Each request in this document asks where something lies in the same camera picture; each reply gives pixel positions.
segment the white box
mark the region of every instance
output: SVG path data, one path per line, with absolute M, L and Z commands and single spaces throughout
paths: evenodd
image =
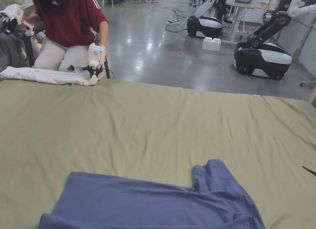
M 212 39 L 211 37 L 206 37 L 203 41 L 202 49 L 210 50 L 210 51 L 219 51 L 221 48 L 221 40 L 220 39 Z

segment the concrete floor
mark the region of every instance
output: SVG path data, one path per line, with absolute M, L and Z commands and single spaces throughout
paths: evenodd
M 309 80 L 299 63 L 293 62 L 281 81 L 242 76 L 233 65 L 235 45 L 223 43 L 219 52 L 206 51 L 202 50 L 203 39 L 189 37 L 187 31 L 166 31 L 167 20 L 175 16 L 172 10 L 160 7 L 179 6 L 185 15 L 191 15 L 195 8 L 187 6 L 189 0 L 159 1 L 160 5 L 125 1 L 103 8 L 110 25 L 107 49 L 114 79 L 301 100 L 312 93 L 313 87 L 299 87 Z M 181 30 L 179 26 L 168 29 Z

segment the robotic arm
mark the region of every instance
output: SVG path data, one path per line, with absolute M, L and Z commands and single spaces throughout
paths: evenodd
M 94 74 L 98 76 L 103 72 L 103 65 L 106 61 L 106 48 L 104 46 L 97 46 L 92 43 L 88 50 L 88 67 L 84 70 L 88 70 L 90 77 Z
M 3 17 L 0 32 L 4 32 L 6 35 L 11 34 L 18 25 L 22 24 L 23 15 L 23 9 L 17 4 L 7 6 L 5 10 L 0 11 L 0 16 Z M 25 32 L 26 36 L 34 35 L 36 28 L 26 21 L 23 21 L 23 23 L 29 28 Z
M 207 0 L 194 14 L 195 18 L 200 18 L 203 16 L 203 14 L 208 11 L 213 4 L 215 4 L 216 0 Z
M 292 0 L 291 4 L 287 10 L 287 15 L 294 18 L 304 14 L 315 14 L 316 5 L 305 6 L 306 2 L 302 0 Z
M 266 22 L 261 28 L 247 37 L 247 42 L 251 47 L 258 47 L 270 37 L 287 26 L 291 18 L 305 14 L 316 14 L 316 0 L 280 0 L 278 8 L 268 12 L 264 16 Z

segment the white stripe on sleeve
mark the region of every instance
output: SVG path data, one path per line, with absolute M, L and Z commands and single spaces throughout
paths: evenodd
M 98 2 L 96 0 L 93 0 L 95 6 L 97 7 L 97 9 L 100 9 L 100 6 L 98 5 Z

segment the woman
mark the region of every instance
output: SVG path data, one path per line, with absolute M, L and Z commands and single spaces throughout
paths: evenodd
M 218 0 L 217 3 L 217 15 L 216 18 L 219 19 L 220 21 L 224 21 L 225 23 L 233 23 L 230 18 L 227 15 L 227 11 L 226 11 L 226 1 L 227 0 Z
M 108 20 L 96 0 L 33 0 L 36 16 L 29 23 L 44 22 L 46 38 L 34 68 L 76 72 L 88 66 L 88 47 L 94 40 L 90 28 L 100 33 L 106 48 Z

